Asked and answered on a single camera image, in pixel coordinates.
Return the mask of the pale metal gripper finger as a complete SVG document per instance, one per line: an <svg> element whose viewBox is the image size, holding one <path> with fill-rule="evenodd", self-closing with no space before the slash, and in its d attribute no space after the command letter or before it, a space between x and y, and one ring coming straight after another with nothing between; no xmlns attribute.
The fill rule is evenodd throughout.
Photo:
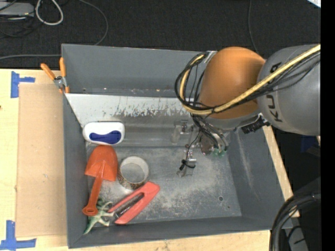
<svg viewBox="0 0 335 251"><path fill-rule="evenodd" d="M182 159L176 174L179 177L191 177L196 167L196 161L196 158L193 157L193 152L187 152L186 157Z"/></svg>
<svg viewBox="0 0 335 251"><path fill-rule="evenodd" d="M182 135L187 135L191 131L191 125L187 120L179 120L174 122L174 129L171 134L171 143L177 144Z"/></svg>

